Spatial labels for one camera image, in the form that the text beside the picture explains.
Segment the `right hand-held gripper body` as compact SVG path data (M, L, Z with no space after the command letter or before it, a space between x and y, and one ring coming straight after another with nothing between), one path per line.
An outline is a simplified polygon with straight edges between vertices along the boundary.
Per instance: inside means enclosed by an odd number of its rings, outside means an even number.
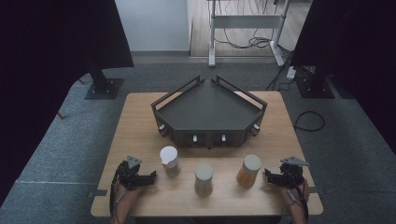
M291 189L304 183L303 167L309 163L297 157L291 156L281 160L281 174L287 179L286 186Z

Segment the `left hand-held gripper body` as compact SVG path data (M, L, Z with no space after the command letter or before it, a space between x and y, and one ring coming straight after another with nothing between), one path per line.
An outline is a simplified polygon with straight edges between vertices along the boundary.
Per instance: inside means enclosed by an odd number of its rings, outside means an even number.
M119 181L128 190L137 188L137 181L144 178L138 174L140 163L141 160L128 156L118 167Z

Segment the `wide jar with orange contents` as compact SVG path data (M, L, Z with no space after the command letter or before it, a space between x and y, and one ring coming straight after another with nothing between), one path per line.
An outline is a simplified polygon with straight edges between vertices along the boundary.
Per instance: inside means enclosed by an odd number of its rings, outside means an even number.
M237 183L244 188L251 188L261 168L262 160L257 155L246 155L236 176Z

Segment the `jar with white spouted lid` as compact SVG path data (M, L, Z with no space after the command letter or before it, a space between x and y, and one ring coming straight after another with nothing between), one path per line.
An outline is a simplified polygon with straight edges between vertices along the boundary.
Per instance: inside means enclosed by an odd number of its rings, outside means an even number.
M180 173L178 152L175 147L163 147L160 151L160 158L165 173L169 177L177 176Z

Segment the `slim jar with grey lid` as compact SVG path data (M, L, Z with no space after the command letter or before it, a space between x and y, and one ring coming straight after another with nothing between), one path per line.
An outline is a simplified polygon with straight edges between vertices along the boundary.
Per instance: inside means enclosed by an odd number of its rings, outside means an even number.
M199 164L195 169L195 192L202 197L210 195L213 191L212 177L214 174L210 164Z

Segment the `black corner shelf rack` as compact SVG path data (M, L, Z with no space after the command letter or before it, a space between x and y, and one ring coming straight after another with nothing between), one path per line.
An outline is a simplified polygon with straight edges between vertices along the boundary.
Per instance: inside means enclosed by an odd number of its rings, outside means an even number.
M240 147L260 132L267 103L223 77L195 77L151 104L158 132L178 147Z

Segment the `person's right hand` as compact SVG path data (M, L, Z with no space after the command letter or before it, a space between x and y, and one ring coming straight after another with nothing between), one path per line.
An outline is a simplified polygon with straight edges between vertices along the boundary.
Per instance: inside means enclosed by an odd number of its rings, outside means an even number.
M299 186L300 190L297 189L288 189L279 187L280 195L283 199L283 202L286 205L290 205L293 202L302 203L300 199L300 193L304 196L306 202L309 200L309 186L307 181L305 181L302 185Z

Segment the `person's left hand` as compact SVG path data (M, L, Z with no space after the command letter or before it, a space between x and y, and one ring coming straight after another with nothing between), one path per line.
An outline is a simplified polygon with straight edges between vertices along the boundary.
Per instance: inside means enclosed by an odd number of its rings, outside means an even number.
M146 190L146 187L137 187L132 190L125 188L119 181L114 188L114 204L127 203L133 205L137 198Z

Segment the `dark floor tape strip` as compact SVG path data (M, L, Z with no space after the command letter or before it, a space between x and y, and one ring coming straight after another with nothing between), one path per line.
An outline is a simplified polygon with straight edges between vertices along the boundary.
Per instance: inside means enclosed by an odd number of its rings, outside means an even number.
M96 189L94 191L90 191L88 193L88 198L94 198L96 196L106 196L107 190L106 189Z

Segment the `black metal stand base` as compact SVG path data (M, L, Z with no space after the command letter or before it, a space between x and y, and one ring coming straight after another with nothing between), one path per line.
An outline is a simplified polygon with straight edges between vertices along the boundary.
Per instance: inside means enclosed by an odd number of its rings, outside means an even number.
M89 74L92 84L87 91L87 100L114 100L123 82L122 78L107 78L103 71L97 67L90 67Z
M299 67L294 80L303 98L334 98L332 90L326 81L326 76L320 73L315 66Z

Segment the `black curtain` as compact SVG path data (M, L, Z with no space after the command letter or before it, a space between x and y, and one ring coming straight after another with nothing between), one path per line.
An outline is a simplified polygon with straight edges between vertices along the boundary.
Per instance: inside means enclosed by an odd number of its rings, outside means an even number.
M0 205L71 86L133 64L116 0L0 0Z
M291 64L335 75L396 153L396 0L313 0Z

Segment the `white desk frame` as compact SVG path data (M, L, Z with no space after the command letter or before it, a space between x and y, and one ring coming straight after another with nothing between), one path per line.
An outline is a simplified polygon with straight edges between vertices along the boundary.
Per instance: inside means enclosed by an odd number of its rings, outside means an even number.
M208 52L208 65L216 66L215 32L217 29L274 29L274 36L269 41L270 49L278 66L283 66L285 61L278 45L281 33L290 7L290 0L285 0L283 11L279 15L219 15L216 13L216 4L219 0L209 0L209 25L210 42Z

